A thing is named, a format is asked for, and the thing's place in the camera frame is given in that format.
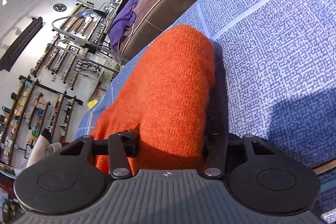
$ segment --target blue upholstery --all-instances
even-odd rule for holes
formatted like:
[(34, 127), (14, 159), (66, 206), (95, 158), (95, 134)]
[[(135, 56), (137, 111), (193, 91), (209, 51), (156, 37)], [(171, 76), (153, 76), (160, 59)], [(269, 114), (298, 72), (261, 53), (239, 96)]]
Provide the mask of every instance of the blue upholstery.
[[(227, 108), (231, 133), (269, 139), (311, 168), (336, 158), (336, 0), (198, 0), (177, 24), (213, 41), (217, 111)], [(85, 115), (77, 137), (90, 133), (141, 54)], [(336, 171), (320, 180), (313, 211), (331, 222)]]

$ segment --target spotlight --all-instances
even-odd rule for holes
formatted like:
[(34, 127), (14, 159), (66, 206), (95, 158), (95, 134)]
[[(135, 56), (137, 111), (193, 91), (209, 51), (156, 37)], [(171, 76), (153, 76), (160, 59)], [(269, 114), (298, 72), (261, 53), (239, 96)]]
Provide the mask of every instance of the spotlight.
[(2, 0), (2, 5), (6, 5), (7, 4), (7, 0)]

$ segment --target black mount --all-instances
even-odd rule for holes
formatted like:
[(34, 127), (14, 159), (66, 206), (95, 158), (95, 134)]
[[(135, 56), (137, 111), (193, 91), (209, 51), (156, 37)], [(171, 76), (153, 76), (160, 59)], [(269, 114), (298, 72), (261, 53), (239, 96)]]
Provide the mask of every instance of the black mount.
[[(139, 126), (108, 140), (83, 136), (24, 170), (14, 184), (16, 196), (27, 210), (43, 214), (82, 210), (113, 181), (132, 177), (127, 157), (137, 155), (138, 138)], [(108, 155), (110, 174), (92, 165), (96, 155)], [(311, 209), (320, 188), (312, 170), (253, 135), (213, 136), (202, 175), (220, 180), (245, 207), (275, 216)]]

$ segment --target silver bolt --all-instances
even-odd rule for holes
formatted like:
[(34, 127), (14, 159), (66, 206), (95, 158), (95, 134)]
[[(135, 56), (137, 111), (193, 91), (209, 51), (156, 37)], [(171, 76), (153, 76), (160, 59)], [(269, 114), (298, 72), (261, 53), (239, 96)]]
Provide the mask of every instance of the silver bolt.
[(126, 168), (115, 168), (115, 170), (113, 170), (113, 175), (118, 176), (118, 177), (123, 177), (128, 175), (129, 170)]
[(209, 176), (209, 177), (214, 177), (214, 176), (218, 176), (221, 174), (221, 171), (218, 168), (208, 168), (204, 171), (204, 173)]

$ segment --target orange knit fabric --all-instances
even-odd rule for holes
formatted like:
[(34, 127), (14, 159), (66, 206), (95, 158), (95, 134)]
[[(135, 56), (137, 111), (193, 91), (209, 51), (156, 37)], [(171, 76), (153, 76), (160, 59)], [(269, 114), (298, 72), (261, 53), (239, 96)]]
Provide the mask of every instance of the orange knit fabric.
[[(117, 99), (100, 115), (94, 139), (140, 124), (138, 169), (199, 169), (209, 90), (214, 85), (209, 39), (186, 25), (160, 35), (144, 52)], [(108, 157), (96, 166), (109, 172)]]

